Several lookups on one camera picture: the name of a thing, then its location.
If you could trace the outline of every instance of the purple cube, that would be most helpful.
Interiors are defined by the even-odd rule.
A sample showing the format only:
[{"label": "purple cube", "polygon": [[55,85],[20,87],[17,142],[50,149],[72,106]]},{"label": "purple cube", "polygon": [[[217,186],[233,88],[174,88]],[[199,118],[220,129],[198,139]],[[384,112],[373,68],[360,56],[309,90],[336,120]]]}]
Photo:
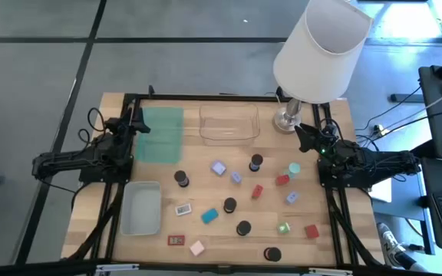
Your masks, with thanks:
[{"label": "purple cube", "polygon": [[237,172],[231,172],[231,180],[236,184],[240,184],[242,182],[242,176]]},{"label": "purple cube", "polygon": [[292,204],[298,199],[299,194],[297,192],[291,192],[288,197],[285,199],[287,203]]},{"label": "purple cube", "polygon": [[226,171],[226,166],[221,163],[221,161],[214,161],[213,165],[211,166],[211,170],[218,176],[222,176]]}]

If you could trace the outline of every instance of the lamp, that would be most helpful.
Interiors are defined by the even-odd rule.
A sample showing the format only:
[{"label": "lamp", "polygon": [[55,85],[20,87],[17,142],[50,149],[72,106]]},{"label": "lamp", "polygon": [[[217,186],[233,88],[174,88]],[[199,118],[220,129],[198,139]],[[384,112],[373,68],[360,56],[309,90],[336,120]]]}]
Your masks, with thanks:
[{"label": "lamp", "polygon": [[274,116],[276,129],[301,123],[301,101],[340,97],[351,80],[373,19],[343,0],[310,0],[274,61],[278,85],[292,99]]}]

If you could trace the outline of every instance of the black bottle cap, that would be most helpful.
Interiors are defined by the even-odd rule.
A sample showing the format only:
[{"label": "black bottle cap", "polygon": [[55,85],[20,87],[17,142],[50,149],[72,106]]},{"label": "black bottle cap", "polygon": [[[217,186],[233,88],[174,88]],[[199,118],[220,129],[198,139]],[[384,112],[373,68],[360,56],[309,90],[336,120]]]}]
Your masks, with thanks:
[{"label": "black bottle cap", "polygon": [[236,209],[236,200],[234,198],[227,198],[224,201],[224,212],[231,214]]},{"label": "black bottle cap", "polygon": [[281,257],[282,255],[279,248],[266,248],[264,250],[264,258],[267,261],[279,261]]},{"label": "black bottle cap", "polygon": [[255,166],[260,166],[262,162],[264,161],[264,158],[260,154],[254,154],[252,156],[252,164]]},{"label": "black bottle cap", "polygon": [[247,235],[250,233],[250,230],[252,230],[252,226],[250,222],[247,221],[241,221],[238,226],[236,226],[236,233],[238,233],[238,235]]},{"label": "black bottle cap", "polygon": [[183,182],[187,178],[187,174],[184,171],[176,171],[174,177],[177,182]]}]

